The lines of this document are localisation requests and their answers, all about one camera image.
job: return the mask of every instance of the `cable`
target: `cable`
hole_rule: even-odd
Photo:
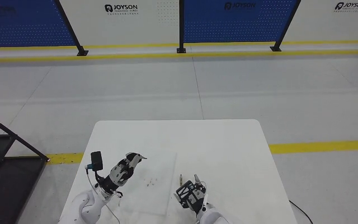
[[[91,180],[90,180],[90,176],[88,176],[88,170],[86,169],[86,173],[87,173],[87,179],[89,181],[89,184],[91,185],[93,191],[98,195],[98,193],[96,192],[95,188],[93,187]],[[112,210],[110,209],[110,207],[108,207],[107,204],[105,204],[105,206],[108,208],[108,210],[111,212],[111,214],[117,219],[118,224],[121,224],[121,222],[119,221],[119,219],[117,218],[117,216],[112,212]]]
[[[303,212],[303,214],[306,215],[306,217],[309,219],[309,221],[311,222],[311,224],[313,224],[313,222],[312,222],[312,220],[310,219],[310,217],[309,217],[302,209],[300,209],[300,208],[299,208],[295,203],[293,203],[292,201],[289,200],[289,202],[290,202],[291,204],[293,204],[296,208],[298,208],[301,212]]]

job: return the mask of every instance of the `white table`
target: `white table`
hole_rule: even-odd
[[[101,151],[106,176],[127,152],[148,157],[109,206],[122,224],[195,223],[195,213],[173,196],[194,174],[208,185],[208,202],[232,222],[296,224],[271,152],[256,120],[101,121],[92,132],[64,210],[90,188],[84,166]],[[98,223],[116,223],[102,209]]]

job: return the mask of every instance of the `black cable on floor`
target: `black cable on floor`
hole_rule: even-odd
[[[311,222],[311,224],[313,224],[313,222],[312,222],[312,220],[310,219],[310,217],[309,217],[302,209],[300,209],[300,208],[299,208],[295,203],[293,203],[292,201],[289,200],[289,202],[290,202],[291,204],[293,204],[296,208],[298,208],[301,212],[303,212],[303,214],[306,215],[306,217],[309,219],[309,221]]]

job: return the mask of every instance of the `white cable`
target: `white cable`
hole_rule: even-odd
[[[93,187],[93,185],[92,185],[92,183],[91,183],[91,180],[90,180],[90,177],[88,176],[88,174],[87,174],[87,179],[88,179],[89,184],[91,185],[93,191],[98,195],[98,193],[96,192],[95,188]],[[105,206],[108,208],[108,210],[111,212],[111,214],[117,219],[118,224],[121,224],[121,222],[119,221],[119,219],[117,218],[117,216],[112,212],[112,210],[110,209],[110,207],[108,207],[107,204],[105,204]]]
[[[204,187],[205,187],[206,189],[208,189],[208,188],[206,187],[206,182],[204,182],[204,181],[200,181],[200,183],[204,183],[204,184],[205,184],[205,186],[204,186]]]

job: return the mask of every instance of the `joyson logo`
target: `joyson logo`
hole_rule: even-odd
[[[227,2],[225,3],[225,10],[252,10],[256,7],[253,2]]]
[[[107,15],[138,15],[138,5],[137,4],[106,4],[105,10]]]
[[[358,12],[358,3],[338,2],[335,6],[335,12]]]

